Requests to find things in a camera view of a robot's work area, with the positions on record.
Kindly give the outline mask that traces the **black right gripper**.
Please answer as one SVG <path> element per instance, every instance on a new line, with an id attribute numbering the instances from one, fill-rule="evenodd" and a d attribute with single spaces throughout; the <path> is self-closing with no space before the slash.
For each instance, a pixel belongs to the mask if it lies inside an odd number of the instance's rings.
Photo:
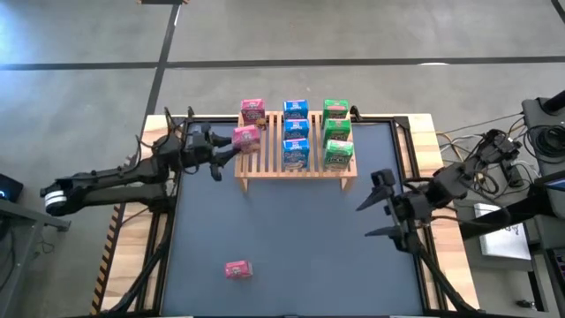
<path id="1" fill-rule="evenodd" d="M 406 253 L 424 253 L 425 246 L 419 236 L 416 222 L 431 222 L 432 206 L 422 192 L 409 191 L 395 194 L 396 180 L 391 170 L 378 170 L 371 174 L 373 188 L 368 197 L 357 207 L 364 210 L 385 201 L 387 215 L 393 219 L 393 225 L 369 231 L 366 237 L 386 236 L 392 239 L 398 251 Z"/>

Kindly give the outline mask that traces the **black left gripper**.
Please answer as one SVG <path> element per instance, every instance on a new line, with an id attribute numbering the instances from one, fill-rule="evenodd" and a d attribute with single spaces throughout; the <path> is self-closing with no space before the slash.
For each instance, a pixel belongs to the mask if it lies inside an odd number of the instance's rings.
<path id="1" fill-rule="evenodd" d="M 241 150 L 232 148 L 227 151 L 215 152 L 215 147 L 225 147 L 231 142 L 231 137 L 213 134 L 210 124 L 202 124 L 193 130 L 189 130 L 183 148 L 183 172 L 194 175 L 199 171 L 201 164 L 208 163 L 212 179 L 221 181 L 220 166 L 225 166 Z"/>

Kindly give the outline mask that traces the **pink cereal box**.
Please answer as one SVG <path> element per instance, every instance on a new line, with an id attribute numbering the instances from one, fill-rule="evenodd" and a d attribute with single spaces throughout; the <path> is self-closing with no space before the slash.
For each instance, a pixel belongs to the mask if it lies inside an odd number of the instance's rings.
<path id="1" fill-rule="evenodd" d="M 228 279 L 243 279 L 253 275 L 252 263 L 250 261 L 232 261 L 224 266 L 224 274 Z"/>
<path id="2" fill-rule="evenodd" d="M 235 128 L 231 143 L 242 154 L 251 154 L 260 150 L 260 129 L 255 125 Z"/>
<path id="3" fill-rule="evenodd" d="M 240 113 L 245 125 L 255 125 L 259 119 L 265 118 L 264 100 L 244 99 L 241 102 Z"/>

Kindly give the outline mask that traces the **blue Rice Krispies cereal box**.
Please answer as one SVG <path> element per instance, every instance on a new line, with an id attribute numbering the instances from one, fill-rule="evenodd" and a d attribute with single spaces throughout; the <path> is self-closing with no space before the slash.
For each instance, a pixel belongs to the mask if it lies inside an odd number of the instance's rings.
<path id="1" fill-rule="evenodd" d="M 284 140 L 282 163 L 286 170 L 301 170 L 309 166 L 310 143 L 308 139 Z"/>
<path id="2" fill-rule="evenodd" d="M 307 139 L 310 125 L 307 119 L 288 119 L 284 122 L 283 137 L 285 140 Z"/>
<path id="3" fill-rule="evenodd" d="M 306 99 L 285 101 L 282 105 L 285 119 L 307 119 L 309 107 Z"/>

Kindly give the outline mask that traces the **green Apple Jacks cereal box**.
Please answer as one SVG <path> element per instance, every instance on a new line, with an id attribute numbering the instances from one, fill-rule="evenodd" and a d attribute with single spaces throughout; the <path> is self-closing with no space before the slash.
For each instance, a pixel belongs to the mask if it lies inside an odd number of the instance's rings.
<path id="1" fill-rule="evenodd" d="M 327 170 L 346 170 L 353 155 L 352 141 L 328 140 L 324 152 L 324 167 Z"/>
<path id="2" fill-rule="evenodd" d="M 328 118 L 324 123 L 323 143 L 329 140 L 347 141 L 350 136 L 351 122 L 347 118 Z"/>
<path id="3" fill-rule="evenodd" d="M 325 99 L 323 102 L 323 119 L 346 118 L 349 113 L 350 103 L 345 99 Z"/>

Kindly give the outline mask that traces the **wooden slatted shelf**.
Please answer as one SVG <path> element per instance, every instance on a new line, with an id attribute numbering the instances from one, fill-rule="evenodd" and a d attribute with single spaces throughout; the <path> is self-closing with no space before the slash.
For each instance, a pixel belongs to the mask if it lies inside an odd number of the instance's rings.
<path id="1" fill-rule="evenodd" d="M 324 166 L 322 111 L 310 111 L 309 166 L 291 170 L 283 165 L 283 112 L 267 111 L 267 129 L 260 133 L 260 150 L 249 155 L 238 155 L 235 159 L 235 178 L 246 193 L 252 180 L 279 179 L 336 179 L 343 191 L 348 191 L 358 176 L 356 156 L 353 155 L 345 170 L 328 170 Z"/>

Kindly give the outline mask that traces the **white board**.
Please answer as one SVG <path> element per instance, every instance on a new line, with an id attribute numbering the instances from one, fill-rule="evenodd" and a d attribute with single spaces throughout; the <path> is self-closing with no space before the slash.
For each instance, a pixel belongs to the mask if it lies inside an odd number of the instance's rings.
<path id="1" fill-rule="evenodd" d="M 531 253 L 522 223 L 510 225 L 479 237 L 484 256 L 529 261 Z"/>

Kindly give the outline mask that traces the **black metal bar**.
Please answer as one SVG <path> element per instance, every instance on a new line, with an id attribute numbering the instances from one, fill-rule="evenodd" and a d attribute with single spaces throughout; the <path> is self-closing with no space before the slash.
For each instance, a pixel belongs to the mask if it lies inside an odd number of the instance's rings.
<path id="1" fill-rule="evenodd" d="M 535 216 L 565 219 L 565 188 L 534 186 L 521 201 L 473 219 L 460 226 L 463 240 L 480 237 L 522 223 Z"/>

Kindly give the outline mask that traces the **black power adapter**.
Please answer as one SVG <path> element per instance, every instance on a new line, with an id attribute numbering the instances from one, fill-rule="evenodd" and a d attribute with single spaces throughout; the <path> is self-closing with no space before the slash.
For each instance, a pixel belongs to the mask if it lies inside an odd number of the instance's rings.
<path id="1" fill-rule="evenodd" d="M 518 188 L 524 186 L 524 181 L 522 180 L 519 169 L 513 161 L 504 160 L 500 163 L 500 166 L 502 174 L 510 188 Z"/>

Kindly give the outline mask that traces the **yellow black hazard tape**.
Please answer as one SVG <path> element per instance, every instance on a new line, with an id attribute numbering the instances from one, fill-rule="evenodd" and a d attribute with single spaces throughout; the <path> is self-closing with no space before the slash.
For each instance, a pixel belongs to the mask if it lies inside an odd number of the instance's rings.
<path id="1" fill-rule="evenodd" d="M 102 302 L 104 300 L 105 291 L 109 281 L 109 273 L 116 250 L 117 238 L 120 232 L 120 222 L 124 215 L 124 208 L 124 203 L 119 203 L 113 206 L 106 240 L 102 250 L 101 263 L 95 281 L 93 299 L 89 312 L 91 315 L 99 314 L 103 310 Z"/>

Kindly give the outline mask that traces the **grey cabinet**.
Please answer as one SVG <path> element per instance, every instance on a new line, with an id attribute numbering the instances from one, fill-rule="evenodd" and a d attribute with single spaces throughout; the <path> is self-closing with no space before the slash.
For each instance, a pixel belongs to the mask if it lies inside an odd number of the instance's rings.
<path id="1" fill-rule="evenodd" d="M 552 249 L 533 252 L 528 276 L 536 310 L 565 318 L 565 276 L 558 266 L 556 253 Z"/>

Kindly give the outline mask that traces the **grey equipment cart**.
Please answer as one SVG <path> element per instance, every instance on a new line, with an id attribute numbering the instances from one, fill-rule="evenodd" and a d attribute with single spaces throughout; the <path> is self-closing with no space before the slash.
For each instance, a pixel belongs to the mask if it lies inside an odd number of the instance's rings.
<path id="1" fill-rule="evenodd" d="M 524 144 L 540 173 L 565 170 L 565 90 L 554 97 L 523 100 L 521 105 L 527 127 Z"/>

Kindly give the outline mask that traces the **grey metal stand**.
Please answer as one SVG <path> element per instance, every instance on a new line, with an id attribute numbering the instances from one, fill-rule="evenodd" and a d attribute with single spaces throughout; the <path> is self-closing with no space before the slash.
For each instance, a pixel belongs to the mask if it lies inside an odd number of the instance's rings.
<path id="1" fill-rule="evenodd" d="M 68 231 L 71 222 L 0 200 L 0 318 L 11 318 L 43 228 Z"/>

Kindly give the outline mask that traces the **black device with blue light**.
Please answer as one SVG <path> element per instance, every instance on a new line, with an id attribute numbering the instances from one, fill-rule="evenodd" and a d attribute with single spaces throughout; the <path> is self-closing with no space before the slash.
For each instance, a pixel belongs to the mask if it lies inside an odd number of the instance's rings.
<path id="1" fill-rule="evenodd" d="M 17 202 L 23 188 L 19 181 L 0 173 L 0 200 Z"/>

